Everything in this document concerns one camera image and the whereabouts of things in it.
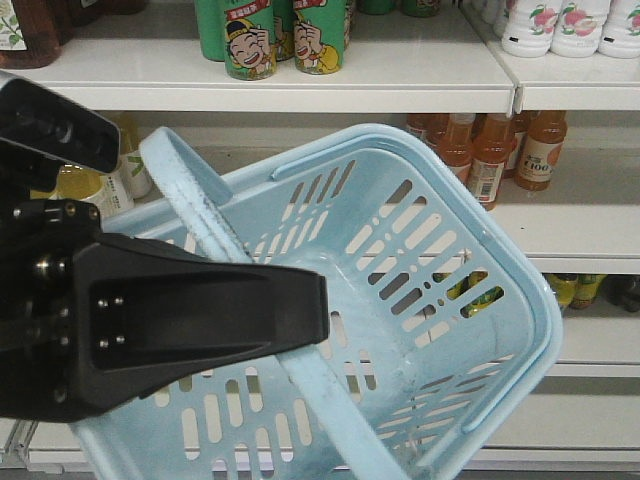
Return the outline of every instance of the white plastic bottle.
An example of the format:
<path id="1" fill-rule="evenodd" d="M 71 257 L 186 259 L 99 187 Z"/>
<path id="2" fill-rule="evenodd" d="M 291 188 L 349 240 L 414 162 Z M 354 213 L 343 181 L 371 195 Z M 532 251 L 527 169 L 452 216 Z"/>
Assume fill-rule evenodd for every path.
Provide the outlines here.
<path id="1" fill-rule="evenodd" d="M 598 51 L 610 57 L 640 56 L 640 0 L 613 0 Z"/>
<path id="2" fill-rule="evenodd" d="M 564 0 L 551 51 L 563 57 L 588 57 L 598 49 L 610 0 Z"/>
<path id="3" fill-rule="evenodd" d="M 509 13 L 502 48 L 518 57 L 541 57 L 551 46 L 562 0 L 518 0 Z"/>

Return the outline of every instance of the orange juice bottle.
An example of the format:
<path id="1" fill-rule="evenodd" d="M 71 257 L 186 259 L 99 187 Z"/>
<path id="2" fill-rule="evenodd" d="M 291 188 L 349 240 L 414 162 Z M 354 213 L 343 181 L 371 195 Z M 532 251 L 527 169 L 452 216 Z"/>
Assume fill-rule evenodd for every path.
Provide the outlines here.
<path id="1" fill-rule="evenodd" d="M 427 135 L 427 128 L 431 121 L 430 113 L 407 113 L 407 124 L 405 129 L 411 135 L 424 142 Z"/>
<path id="2" fill-rule="evenodd" d="M 490 113 L 482 131 L 473 141 L 473 161 L 467 188 L 487 210 L 496 205 L 502 172 L 511 153 L 512 138 L 511 119 L 501 113 Z"/>
<path id="3" fill-rule="evenodd" d="M 445 132 L 447 131 L 447 125 L 449 124 L 449 114 L 448 113 L 434 113 L 432 114 L 431 121 L 427 127 L 427 135 L 425 137 L 425 142 L 429 146 L 431 150 L 434 152 L 444 137 Z"/>
<path id="4" fill-rule="evenodd" d="M 513 129 L 515 131 L 512 147 L 513 149 L 511 150 L 511 154 L 509 155 L 509 159 L 507 160 L 507 165 L 504 167 L 502 178 L 513 178 L 513 176 L 516 174 L 518 159 L 520 158 L 520 154 L 522 153 L 524 140 L 527 136 L 527 130 L 529 130 L 529 125 L 531 124 L 531 112 L 520 112 L 514 115 L 513 120 L 511 121 L 513 122 Z"/>
<path id="5" fill-rule="evenodd" d="M 545 110 L 531 121 L 516 168 L 515 182 L 520 187 L 539 191 L 549 186 L 567 134 L 566 113 L 565 110 Z"/>
<path id="6" fill-rule="evenodd" d="M 466 183 L 471 168 L 471 129 L 475 113 L 452 113 L 447 131 L 440 140 L 436 153 L 462 183 Z"/>

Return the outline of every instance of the brown bottle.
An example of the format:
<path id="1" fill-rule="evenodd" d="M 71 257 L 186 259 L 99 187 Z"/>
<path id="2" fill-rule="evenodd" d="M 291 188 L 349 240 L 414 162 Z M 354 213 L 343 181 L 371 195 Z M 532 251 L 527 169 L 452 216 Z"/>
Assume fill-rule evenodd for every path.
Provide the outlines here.
<path id="1" fill-rule="evenodd" d="M 511 152 L 512 138 L 511 119 L 500 113 L 490 113 L 482 132 L 473 141 L 473 162 L 467 188 L 487 210 L 496 205 L 502 172 Z"/>
<path id="2" fill-rule="evenodd" d="M 147 7 L 149 0 L 102 0 L 105 15 L 132 15 Z"/>
<path id="3" fill-rule="evenodd" d="M 531 124 L 531 112 L 524 111 L 513 116 L 513 129 L 515 132 L 513 147 L 509 154 L 509 159 L 504 167 L 502 178 L 513 178 L 516 173 L 516 167 L 518 165 L 518 159 L 522 153 L 524 142 Z"/>
<path id="4" fill-rule="evenodd" d="M 66 0 L 71 23 L 76 27 L 88 25 L 102 15 L 102 0 Z"/>
<path id="5" fill-rule="evenodd" d="M 39 68 L 60 56 L 58 29 L 46 0 L 3 0 L 0 25 L 0 68 Z"/>
<path id="6" fill-rule="evenodd" d="M 567 134 L 565 114 L 564 110 L 545 110 L 531 121 L 516 169 L 518 186 L 532 191 L 549 186 Z"/>

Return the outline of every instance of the bottle cap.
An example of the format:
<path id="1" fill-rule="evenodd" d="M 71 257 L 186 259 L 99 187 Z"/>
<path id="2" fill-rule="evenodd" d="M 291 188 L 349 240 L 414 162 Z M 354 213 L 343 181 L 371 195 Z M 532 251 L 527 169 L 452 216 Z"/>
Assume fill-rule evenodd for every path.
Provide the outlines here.
<path id="1" fill-rule="evenodd" d="M 470 125 L 476 119 L 475 113 L 452 113 L 451 121 L 460 125 Z"/>

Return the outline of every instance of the shopping basket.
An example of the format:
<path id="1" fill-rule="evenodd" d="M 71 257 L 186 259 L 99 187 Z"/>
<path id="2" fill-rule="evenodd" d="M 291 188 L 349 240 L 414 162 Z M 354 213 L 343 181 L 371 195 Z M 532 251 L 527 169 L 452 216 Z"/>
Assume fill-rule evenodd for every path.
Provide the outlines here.
<path id="1" fill-rule="evenodd" d="M 165 198 L 105 229 L 317 271 L 331 334 L 72 425 L 99 478 L 451 479 L 557 357 L 541 275 L 405 132 L 351 127 L 224 177 L 168 129 L 142 154 Z"/>

